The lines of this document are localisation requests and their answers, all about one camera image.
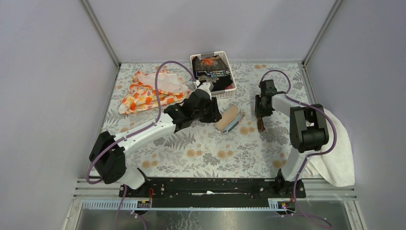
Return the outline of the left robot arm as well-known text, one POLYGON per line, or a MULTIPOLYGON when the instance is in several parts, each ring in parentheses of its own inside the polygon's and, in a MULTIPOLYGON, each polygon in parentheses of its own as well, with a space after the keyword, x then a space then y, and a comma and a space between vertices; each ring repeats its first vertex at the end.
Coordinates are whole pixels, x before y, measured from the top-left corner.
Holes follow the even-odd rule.
POLYGON ((89 155, 87 182, 97 183, 90 179, 90 172, 95 169, 100 176, 99 182, 105 184, 119 182, 129 186, 130 191, 137 197, 146 195, 149 186, 146 176, 139 169, 129 169, 126 158, 156 139, 190 127, 195 121, 218 122, 222 117, 217 98, 211 95, 212 88, 211 83, 202 83, 182 103, 165 108, 157 121, 153 120, 115 135, 108 131, 100 133, 89 155))

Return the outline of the brown tinted sunglasses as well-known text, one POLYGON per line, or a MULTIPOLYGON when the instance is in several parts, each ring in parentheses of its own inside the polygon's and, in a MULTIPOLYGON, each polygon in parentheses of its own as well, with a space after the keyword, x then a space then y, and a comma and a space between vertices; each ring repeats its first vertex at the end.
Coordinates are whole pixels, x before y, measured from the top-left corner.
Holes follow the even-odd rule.
POLYGON ((259 133, 262 133, 262 132, 265 131, 265 126, 264 126, 264 122, 263 122, 263 117, 264 117, 264 115, 261 114, 261 113, 259 113, 259 112, 256 112, 256 113, 255 113, 255 116, 256 116, 256 118, 257 118, 257 129, 258 129, 258 132, 259 132, 259 133))

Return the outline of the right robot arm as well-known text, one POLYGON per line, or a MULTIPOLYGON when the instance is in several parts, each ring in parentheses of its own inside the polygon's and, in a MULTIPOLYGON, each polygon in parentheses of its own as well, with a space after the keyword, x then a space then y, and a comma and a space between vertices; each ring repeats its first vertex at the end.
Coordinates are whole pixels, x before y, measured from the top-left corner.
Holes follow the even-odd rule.
POLYGON ((265 131, 263 118, 279 111, 290 119, 289 138, 292 145, 286 164, 275 178, 275 193, 287 197, 293 184, 300 179, 302 165, 308 154, 315 153, 329 141, 324 108, 319 104, 306 106, 278 91, 273 80, 259 83, 260 94, 255 96, 255 116, 259 132, 265 131))

